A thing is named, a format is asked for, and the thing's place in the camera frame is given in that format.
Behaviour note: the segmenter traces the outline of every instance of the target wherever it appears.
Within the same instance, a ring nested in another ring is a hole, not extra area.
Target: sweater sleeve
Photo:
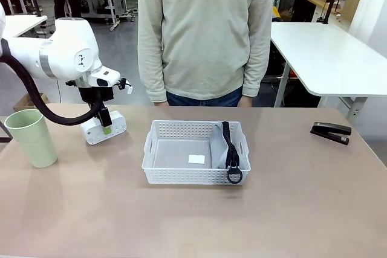
[[[267,70],[273,4],[274,0],[252,0],[249,6],[250,57],[244,68],[244,96],[258,95],[259,86]]]
[[[162,21],[162,0],[138,0],[138,69],[154,103],[167,100],[161,60]]]

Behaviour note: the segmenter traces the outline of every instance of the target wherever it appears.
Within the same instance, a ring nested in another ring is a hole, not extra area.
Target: label
[[[206,161],[206,156],[205,155],[193,155],[193,154],[190,154],[188,156],[188,163],[204,164],[205,161]]]

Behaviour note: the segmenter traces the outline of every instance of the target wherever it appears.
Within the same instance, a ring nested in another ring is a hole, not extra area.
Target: plastic cup
[[[5,126],[35,167],[48,167],[58,159],[46,121],[39,110],[16,112],[5,120]]]

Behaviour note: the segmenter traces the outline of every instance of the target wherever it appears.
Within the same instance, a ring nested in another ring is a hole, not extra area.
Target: cable
[[[60,88],[59,88],[59,81],[56,80],[56,85],[58,86],[58,92],[59,92],[59,103],[62,104],[62,96],[60,94]]]
[[[30,95],[32,102],[35,104],[37,109],[43,114],[43,116],[49,119],[50,121],[66,126],[79,125],[96,116],[100,108],[103,106],[101,93],[100,91],[96,91],[96,102],[91,105],[91,109],[89,112],[76,118],[66,118],[56,115],[43,102],[39,94],[39,90],[37,89],[36,84],[32,79],[30,73],[17,59],[15,59],[11,55],[8,42],[5,39],[1,39],[1,47],[3,50],[3,54],[0,57],[0,62],[6,63],[16,73],[16,75],[19,77],[19,79],[21,79],[25,88],[27,89],[27,92]]]

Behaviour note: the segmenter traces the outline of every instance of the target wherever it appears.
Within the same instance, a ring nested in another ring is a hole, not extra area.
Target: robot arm
[[[0,7],[0,21],[5,15]],[[102,65],[96,39],[84,19],[62,18],[56,22],[56,32],[50,39],[11,37],[1,39],[0,62],[18,75],[33,103],[49,120],[62,125],[77,125],[97,117],[103,127],[111,125],[104,101],[113,99],[112,87],[123,89],[126,79],[120,73]],[[32,77],[58,79],[78,87],[82,100],[90,111],[76,118],[65,118],[51,112],[42,101]]]

